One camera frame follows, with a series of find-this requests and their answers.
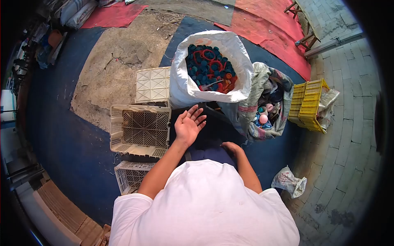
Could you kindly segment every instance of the white t-shirt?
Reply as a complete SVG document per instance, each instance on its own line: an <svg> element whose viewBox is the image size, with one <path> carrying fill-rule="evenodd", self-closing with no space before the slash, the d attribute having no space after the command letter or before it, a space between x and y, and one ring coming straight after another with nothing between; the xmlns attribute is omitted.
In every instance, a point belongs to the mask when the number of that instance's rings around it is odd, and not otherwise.
<svg viewBox="0 0 394 246"><path fill-rule="evenodd" d="M229 164L187 161L154 200L120 196L109 246L298 245L296 224L278 192L246 188Z"/></svg>

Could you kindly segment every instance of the beige plastic crate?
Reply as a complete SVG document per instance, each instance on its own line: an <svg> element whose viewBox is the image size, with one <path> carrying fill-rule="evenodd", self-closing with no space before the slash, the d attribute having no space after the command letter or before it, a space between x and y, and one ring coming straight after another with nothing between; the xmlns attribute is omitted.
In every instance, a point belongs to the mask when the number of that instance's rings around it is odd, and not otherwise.
<svg viewBox="0 0 394 246"><path fill-rule="evenodd" d="M159 67L137 71L136 103L168 101L170 68Z"/></svg>
<svg viewBox="0 0 394 246"><path fill-rule="evenodd" d="M161 158L169 147L171 109L146 105L112 105L110 149Z"/></svg>
<svg viewBox="0 0 394 246"><path fill-rule="evenodd" d="M141 185L142 179L155 163L141 163L122 161L114 167L119 190L123 195L136 193Z"/></svg>

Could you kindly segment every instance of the blue floor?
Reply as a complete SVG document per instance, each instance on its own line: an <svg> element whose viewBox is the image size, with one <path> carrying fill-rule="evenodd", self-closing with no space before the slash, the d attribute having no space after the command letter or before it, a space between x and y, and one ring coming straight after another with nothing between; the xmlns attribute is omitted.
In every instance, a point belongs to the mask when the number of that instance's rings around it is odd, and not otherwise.
<svg viewBox="0 0 394 246"><path fill-rule="evenodd" d="M173 57L178 44L191 33L219 28L203 20L185 17L174 34L166 56ZM26 135L38 161L59 189L84 213L99 223L111 224L113 202L120 195L114 173L115 153L109 148L109 134L69 110L82 67L104 28L80 29L70 34L55 66L36 69L26 110ZM288 75L294 83L304 80L280 59L241 38L252 62L261 61ZM169 66L163 57L161 67ZM235 129L225 127L226 139L242 142ZM281 137L244 146L263 189L286 165L291 166L303 129L288 122Z"/></svg>

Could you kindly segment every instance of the wooden bench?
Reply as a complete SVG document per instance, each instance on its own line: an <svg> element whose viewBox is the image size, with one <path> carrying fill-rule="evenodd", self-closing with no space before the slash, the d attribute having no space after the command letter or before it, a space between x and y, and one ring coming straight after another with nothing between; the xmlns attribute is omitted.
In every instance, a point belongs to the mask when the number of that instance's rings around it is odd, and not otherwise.
<svg viewBox="0 0 394 246"><path fill-rule="evenodd" d="M312 45L316 41L321 42L315 29L313 28L313 25L311 25L312 22L309 18L308 12L302 9L301 5L298 3L298 0L294 0L294 2L284 10L285 13L288 11L294 14L293 19L296 18L298 12L302 12L305 15L305 18L307 19L308 22L307 34L302 39L294 43L296 46L302 45L305 47L306 51L309 51ZM310 39L311 37L313 37L313 39L309 43L307 43L307 40Z"/></svg>

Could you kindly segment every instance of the red mat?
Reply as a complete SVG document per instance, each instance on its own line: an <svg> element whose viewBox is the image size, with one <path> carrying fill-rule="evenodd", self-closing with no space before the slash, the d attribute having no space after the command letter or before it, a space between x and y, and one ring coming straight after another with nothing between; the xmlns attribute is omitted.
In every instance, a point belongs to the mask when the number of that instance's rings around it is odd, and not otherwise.
<svg viewBox="0 0 394 246"><path fill-rule="evenodd" d="M305 80L310 80L310 64L305 60L305 48L294 43L304 37L298 16L283 11L291 0L236 0L231 27L215 23L258 44L287 65Z"/></svg>
<svg viewBox="0 0 394 246"><path fill-rule="evenodd" d="M148 5L126 5L125 2L119 2L111 7L97 7L81 28L128 27L145 7Z"/></svg>

